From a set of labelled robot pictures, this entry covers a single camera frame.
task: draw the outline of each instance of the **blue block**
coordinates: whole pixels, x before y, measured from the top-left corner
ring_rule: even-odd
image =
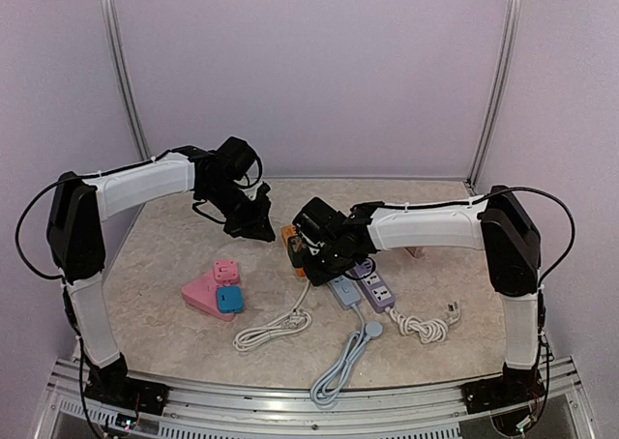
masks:
[[[217,290],[217,308],[221,313],[243,311],[243,294],[239,286],[225,286]]]

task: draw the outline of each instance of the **lavender wall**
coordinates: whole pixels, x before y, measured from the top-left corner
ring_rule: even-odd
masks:
[[[116,0],[154,151],[229,134],[269,175],[465,178],[507,0]]]
[[[524,0],[481,182],[549,190],[574,211],[574,252],[547,281],[548,329],[574,355],[603,438],[619,437],[618,12],[619,0]],[[526,201],[547,264],[568,224],[551,204]]]
[[[99,0],[0,0],[0,418],[2,437],[25,437],[56,357],[74,339],[57,282],[19,261],[17,218],[63,171],[93,171],[136,160]],[[53,273],[45,246],[45,197],[24,225],[29,257]],[[132,219],[105,228],[108,254]]]

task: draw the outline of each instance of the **power strip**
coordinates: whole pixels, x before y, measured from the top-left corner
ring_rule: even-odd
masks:
[[[350,310],[361,302],[361,294],[352,279],[341,276],[330,280],[327,285],[344,310]]]
[[[365,262],[356,265],[351,272],[353,277],[358,278],[357,282],[359,283],[359,287],[366,296],[366,299],[368,299],[368,302],[374,311],[376,313],[382,313],[385,311],[385,308],[393,308],[395,306],[396,296],[391,291],[385,280],[378,275],[376,270],[368,276],[371,269],[372,262],[368,259]]]

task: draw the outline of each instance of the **white power cord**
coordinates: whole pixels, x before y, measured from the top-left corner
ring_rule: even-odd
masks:
[[[341,352],[339,359],[334,363],[322,376],[311,386],[309,396],[311,400],[318,406],[328,406],[335,402],[339,391],[345,386],[352,372],[352,368],[361,359],[361,356],[366,352],[368,343],[383,332],[383,327],[376,321],[366,323],[363,315],[359,311],[356,304],[351,306],[359,320],[361,328],[359,331],[354,331],[348,337],[348,341]],[[333,389],[329,389],[329,385],[338,379],[338,383]]]
[[[310,290],[311,282],[308,279],[306,287],[295,302],[290,311],[278,316],[275,320],[264,326],[247,328],[234,338],[232,344],[239,352],[250,352],[255,350],[270,340],[278,337],[292,336],[301,333],[311,325],[311,315],[299,305],[304,301]]]
[[[404,316],[395,308],[390,307],[385,307],[385,311],[391,316],[394,323],[398,325],[399,333],[402,336],[417,333],[422,344],[444,341],[449,332],[449,327],[456,324],[462,316],[457,302],[448,305],[448,316],[445,320],[432,318],[424,321],[417,316]]]

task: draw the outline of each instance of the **pink object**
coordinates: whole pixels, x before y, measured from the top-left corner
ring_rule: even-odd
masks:
[[[234,260],[218,260],[213,267],[215,281],[224,286],[239,282],[239,266]]]
[[[209,315],[213,315],[223,321],[232,321],[235,313],[221,313],[217,308],[217,288],[229,284],[219,284],[213,276],[213,270],[194,279],[183,286],[183,299],[190,306],[199,308]]]

